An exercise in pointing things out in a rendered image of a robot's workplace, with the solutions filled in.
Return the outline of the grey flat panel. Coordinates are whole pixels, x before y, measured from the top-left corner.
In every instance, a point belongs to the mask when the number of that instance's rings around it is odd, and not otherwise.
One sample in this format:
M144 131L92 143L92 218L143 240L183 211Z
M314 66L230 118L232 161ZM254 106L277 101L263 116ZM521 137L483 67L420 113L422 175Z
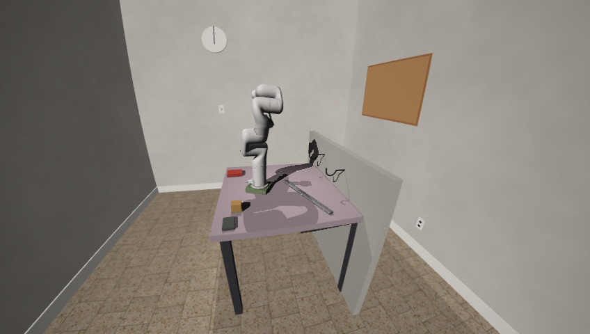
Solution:
M323 138L321 138L323 137ZM327 140L327 141L326 141ZM316 159L311 159L309 157ZM403 180L325 136L310 131L313 163L363 215L357 223L341 293L351 314L365 300L390 227ZM336 174L332 175L336 170ZM345 169L345 170L342 170ZM338 284L351 224L312 230Z

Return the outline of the orange cube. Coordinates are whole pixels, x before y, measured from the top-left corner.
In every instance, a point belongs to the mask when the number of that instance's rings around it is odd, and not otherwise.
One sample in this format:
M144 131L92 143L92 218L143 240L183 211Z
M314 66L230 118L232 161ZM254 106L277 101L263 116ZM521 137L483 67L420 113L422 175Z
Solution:
M242 212L241 200L232 200L231 210L232 210L232 213Z

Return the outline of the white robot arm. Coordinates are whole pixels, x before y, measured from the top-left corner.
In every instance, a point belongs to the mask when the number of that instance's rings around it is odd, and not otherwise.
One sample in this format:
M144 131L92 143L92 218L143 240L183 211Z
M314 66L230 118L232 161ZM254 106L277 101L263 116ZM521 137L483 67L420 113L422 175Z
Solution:
M255 94L257 93L257 97ZM259 85L252 92L252 110L255 128L244 129L241 133L241 154L244 157L255 156L252 162L253 178L246 180L254 189L264 189L266 181L266 155L270 121L264 113L280 114L283 110L282 93L278 86ZM253 181L253 182L252 182Z

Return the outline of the red rectangular block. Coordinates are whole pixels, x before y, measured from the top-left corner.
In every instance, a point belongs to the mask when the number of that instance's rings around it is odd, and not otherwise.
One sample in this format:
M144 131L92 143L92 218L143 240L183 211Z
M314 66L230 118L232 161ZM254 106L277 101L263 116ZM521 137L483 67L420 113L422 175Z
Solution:
M242 169L228 170L227 177L238 177L238 176L242 176Z

